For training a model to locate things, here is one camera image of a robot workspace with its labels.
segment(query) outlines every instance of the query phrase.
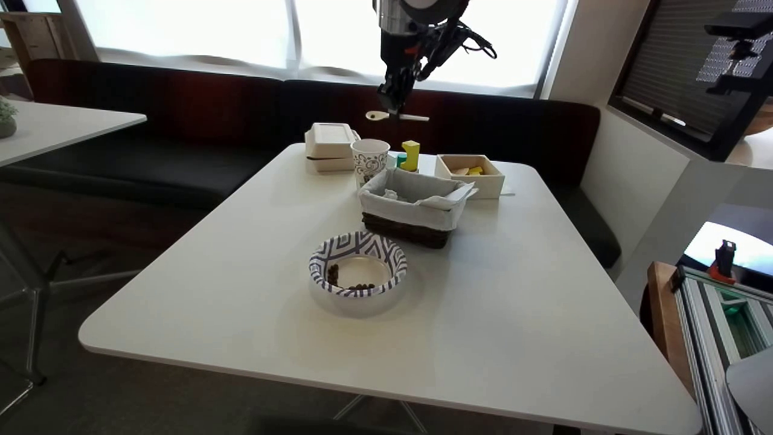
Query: window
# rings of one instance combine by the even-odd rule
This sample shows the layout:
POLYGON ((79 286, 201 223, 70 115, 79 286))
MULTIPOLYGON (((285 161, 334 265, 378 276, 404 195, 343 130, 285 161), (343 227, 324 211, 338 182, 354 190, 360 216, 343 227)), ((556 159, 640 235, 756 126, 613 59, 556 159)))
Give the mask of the window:
MULTIPOLYGON (((57 0, 26 0, 57 9, 57 0)), ((474 0, 460 18, 498 61, 458 48, 424 90, 533 95, 569 0, 474 0)), ((371 0, 78 0, 102 53, 155 61, 197 56, 282 78, 381 82, 378 24, 371 0)))
MULTIPOLYGON (((721 12, 773 12, 767 0, 651 0, 610 103, 692 152, 724 161, 741 141, 766 91, 717 91, 735 41, 710 36, 704 24, 721 12)), ((738 62, 738 78, 773 72, 773 44, 756 39, 759 59, 738 62)))

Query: tabletop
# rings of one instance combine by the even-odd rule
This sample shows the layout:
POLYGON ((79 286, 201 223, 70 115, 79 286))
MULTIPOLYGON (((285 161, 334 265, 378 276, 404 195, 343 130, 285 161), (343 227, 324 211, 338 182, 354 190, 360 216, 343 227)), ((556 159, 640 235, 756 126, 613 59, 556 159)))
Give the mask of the tabletop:
MULTIPOLYGON (((307 260, 360 230, 354 176, 290 144, 79 328, 87 350, 381 398, 624 433, 700 416, 530 166, 468 200, 445 248, 396 242, 404 297, 352 320, 311 297, 307 260)), ((423 172, 435 159, 419 157, 423 172)))
POLYGON ((0 165, 15 165, 96 135, 144 124, 144 113, 128 111, 102 111, 18 99, 6 99, 6 103, 16 109, 16 132, 0 141, 0 165))

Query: white wall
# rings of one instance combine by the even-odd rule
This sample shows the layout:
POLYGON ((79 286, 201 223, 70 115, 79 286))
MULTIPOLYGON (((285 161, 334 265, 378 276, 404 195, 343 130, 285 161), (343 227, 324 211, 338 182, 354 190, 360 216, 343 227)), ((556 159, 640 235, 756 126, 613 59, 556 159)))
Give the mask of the white wall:
POLYGON ((704 161, 605 107, 644 9, 646 0, 576 0, 544 95, 601 109, 582 189, 624 247, 616 283, 633 309, 650 260, 677 260, 715 206, 773 206, 773 172, 704 161))

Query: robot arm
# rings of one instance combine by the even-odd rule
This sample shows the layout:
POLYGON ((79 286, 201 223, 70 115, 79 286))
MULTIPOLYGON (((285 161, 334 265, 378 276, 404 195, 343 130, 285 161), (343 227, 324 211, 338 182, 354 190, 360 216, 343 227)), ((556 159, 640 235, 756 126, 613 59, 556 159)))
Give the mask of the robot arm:
POLYGON ((381 61, 386 62, 378 102, 399 115, 415 79, 427 79, 435 67, 454 56, 468 39, 498 59, 495 48, 460 21, 468 0, 373 0, 381 27, 381 61))

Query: paper cup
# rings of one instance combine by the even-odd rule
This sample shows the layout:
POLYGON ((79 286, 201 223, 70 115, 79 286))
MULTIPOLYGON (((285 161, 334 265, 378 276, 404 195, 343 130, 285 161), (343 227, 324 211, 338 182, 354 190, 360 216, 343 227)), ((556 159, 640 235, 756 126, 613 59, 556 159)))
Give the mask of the paper cup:
POLYGON ((365 138, 352 142, 358 184, 367 184, 373 175, 386 169, 390 144, 384 141, 365 138))

